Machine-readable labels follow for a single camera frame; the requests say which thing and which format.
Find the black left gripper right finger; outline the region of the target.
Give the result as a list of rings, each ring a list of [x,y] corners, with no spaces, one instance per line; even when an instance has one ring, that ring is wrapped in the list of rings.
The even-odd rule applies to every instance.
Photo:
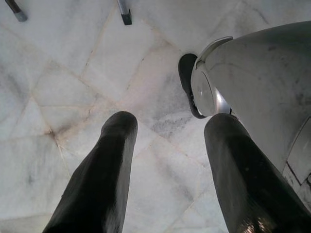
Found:
[[[214,115],[204,136],[229,233],[311,233],[311,212],[236,117]]]

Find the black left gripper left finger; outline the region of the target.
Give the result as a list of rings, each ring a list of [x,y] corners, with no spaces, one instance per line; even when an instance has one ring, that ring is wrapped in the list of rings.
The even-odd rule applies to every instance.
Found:
[[[105,122],[42,233],[122,233],[137,133],[129,112]]]

